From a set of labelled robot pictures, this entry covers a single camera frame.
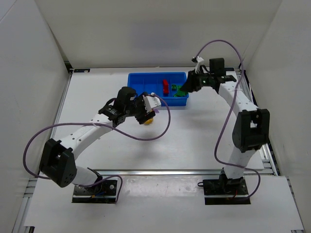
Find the small green bottom brick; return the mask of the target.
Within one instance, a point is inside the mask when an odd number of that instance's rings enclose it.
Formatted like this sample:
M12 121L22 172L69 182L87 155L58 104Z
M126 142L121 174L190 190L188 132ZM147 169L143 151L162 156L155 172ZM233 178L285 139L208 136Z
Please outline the small green bottom brick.
M186 97L188 95L187 92L182 91L181 90L181 85L176 85L177 86L177 90L175 91L175 93L173 94L174 97Z

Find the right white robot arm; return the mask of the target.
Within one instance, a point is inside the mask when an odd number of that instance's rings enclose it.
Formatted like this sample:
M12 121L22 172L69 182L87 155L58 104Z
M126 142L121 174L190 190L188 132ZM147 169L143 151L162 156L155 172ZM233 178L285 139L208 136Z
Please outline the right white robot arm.
M195 69L188 72L181 91L192 93L205 86L211 87L230 105L236 116L232 132L234 149L229 161L224 163L220 180L223 185L237 185L251 157L268 141L270 113L258 108L238 88L238 80L226 73L224 58L210 59L209 68L199 56L192 61L196 64Z

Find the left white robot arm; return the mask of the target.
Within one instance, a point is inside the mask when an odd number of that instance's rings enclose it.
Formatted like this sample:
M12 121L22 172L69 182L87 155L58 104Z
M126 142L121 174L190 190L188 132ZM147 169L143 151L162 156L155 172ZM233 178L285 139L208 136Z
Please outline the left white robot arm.
M89 186L101 180L96 172L89 168L76 166L78 156L93 142L125 122L127 117L134 117L139 124L153 118L155 109L161 101L146 92L138 95L130 87L122 87L117 97L110 99L89 124L61 139L48 140L43 149L39 169L59 187L69 184Z

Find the yellow orange butterfly lego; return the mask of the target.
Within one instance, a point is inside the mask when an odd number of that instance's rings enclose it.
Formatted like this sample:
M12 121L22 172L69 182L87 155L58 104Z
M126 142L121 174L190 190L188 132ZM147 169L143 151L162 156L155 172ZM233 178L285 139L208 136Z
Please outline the yellow orange butterfly lego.
M145 126L150 125L150 124L153 123L153 121L154 121L154 118L148 119L147 121L145 121L145 122L143 123L143 125L145 125Z

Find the blue divided plastic bin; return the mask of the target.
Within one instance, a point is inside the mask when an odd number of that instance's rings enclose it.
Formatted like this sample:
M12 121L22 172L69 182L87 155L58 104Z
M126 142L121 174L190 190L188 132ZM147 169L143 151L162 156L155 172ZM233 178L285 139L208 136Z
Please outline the blue divided plastic bin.
M169 95L163 96L163 80L167 80L169 84ZM175 91L171 90L171 85L183 85L187 79L184 72L153 72L153 73L130 73L128 75L127 85L136 90L137 94L147 92L149 94L156 93L160 96L168 106L186 106L186 97L174 97Z

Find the aluminium frame rail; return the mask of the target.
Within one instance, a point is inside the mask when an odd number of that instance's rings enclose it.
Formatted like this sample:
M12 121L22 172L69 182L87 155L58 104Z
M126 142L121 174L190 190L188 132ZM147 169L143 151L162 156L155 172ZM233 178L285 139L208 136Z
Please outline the aluminium frame rail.
M219 175L221 173L220 169L197 169L197 170L116 170L116 169L96 169L96 171L101 175L141 175L141 176L160 176L160 175Z

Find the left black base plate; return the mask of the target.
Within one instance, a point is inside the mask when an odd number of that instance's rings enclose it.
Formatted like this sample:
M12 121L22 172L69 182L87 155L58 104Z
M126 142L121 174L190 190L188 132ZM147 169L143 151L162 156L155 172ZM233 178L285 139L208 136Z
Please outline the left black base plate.
M75 186L71 202L87 204L115 204L119 199L122 185L122 177L114 175L103 178L103 181L96 185L95 188Z

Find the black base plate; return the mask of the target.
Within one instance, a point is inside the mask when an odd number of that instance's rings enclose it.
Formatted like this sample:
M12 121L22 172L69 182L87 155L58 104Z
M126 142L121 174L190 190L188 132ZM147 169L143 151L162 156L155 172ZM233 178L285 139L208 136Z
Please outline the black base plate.
M202 180L197 186L203 188L205 205L251 204L245 179L226 187L221 186L219 179Z
M87 204L115 204L119 199L122 185L122 177L114 175L103 178L103 181L96 185L95 188L75 186L71 202Z

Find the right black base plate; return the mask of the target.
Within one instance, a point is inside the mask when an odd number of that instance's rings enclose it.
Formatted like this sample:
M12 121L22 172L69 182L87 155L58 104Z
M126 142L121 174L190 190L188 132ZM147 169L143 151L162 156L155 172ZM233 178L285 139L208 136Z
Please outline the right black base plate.
M202 180L197 186L203 188L205 205L251 204L245 179L226 187L221 186L219 179Z

